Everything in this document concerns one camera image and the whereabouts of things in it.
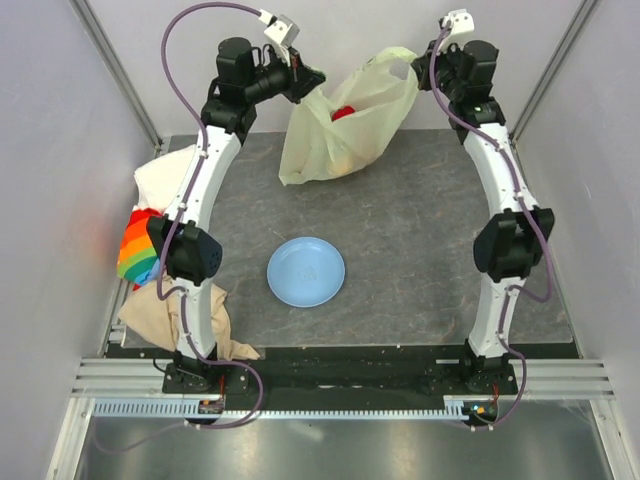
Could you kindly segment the pale green plastic bag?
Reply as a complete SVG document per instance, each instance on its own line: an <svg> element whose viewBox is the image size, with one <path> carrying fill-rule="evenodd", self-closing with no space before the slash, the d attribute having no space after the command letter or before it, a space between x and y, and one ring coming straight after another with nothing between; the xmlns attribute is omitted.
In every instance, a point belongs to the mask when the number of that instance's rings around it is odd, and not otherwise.
<svg viewBox="0 0 640 480"><path fill-rule="evenodd" d="M418 80L411 68L416 58L405 47L388 47L356 69L331 95L317 87L296 105L281 155L281 183L337 179L331 164L341 156L360 157L363 168L376 161L418 96ZM356 112L332 122L331 114L344 105Z"/></svg>

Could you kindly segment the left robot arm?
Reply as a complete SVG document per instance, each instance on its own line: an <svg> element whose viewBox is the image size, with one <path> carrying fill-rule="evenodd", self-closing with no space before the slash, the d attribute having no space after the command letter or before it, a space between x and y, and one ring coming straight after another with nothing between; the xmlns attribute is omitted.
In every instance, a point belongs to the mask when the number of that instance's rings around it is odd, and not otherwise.
<svg viewBox="0 0 640 480"><path fill-rule="evenodd" d="M200 132L187 174L166 212L147 226L160 269L172 283L169 289L159 286L158 296L178 303L179 337L167 373L184 373L198 393L211 392L220 378L211 287L223 249L207 224L222 181L257 118L259 103L278 95L299 103L326 79L284 41L258 48L245 38L226 39L218 47L216 67L196 115Z"/></svg>

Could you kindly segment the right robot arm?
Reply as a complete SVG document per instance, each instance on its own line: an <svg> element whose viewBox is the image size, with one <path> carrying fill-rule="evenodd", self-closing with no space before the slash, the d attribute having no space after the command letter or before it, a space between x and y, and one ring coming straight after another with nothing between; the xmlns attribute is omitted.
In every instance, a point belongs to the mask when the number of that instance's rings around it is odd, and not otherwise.
<svg viewBox="0 0 640 480"><path fill-rule="evenodd" d="M541 207L526 186L502 108L491 94L498 56L496 47L481 40L463 47L433 40L412 63L420 89L432 92L448 115L488 203L489 220L473 242L479 306L457 371L460 386L473 394L507 374L515 304L528 292L533 268L551 263L548 240L555 224L553 210Z"/></svg>

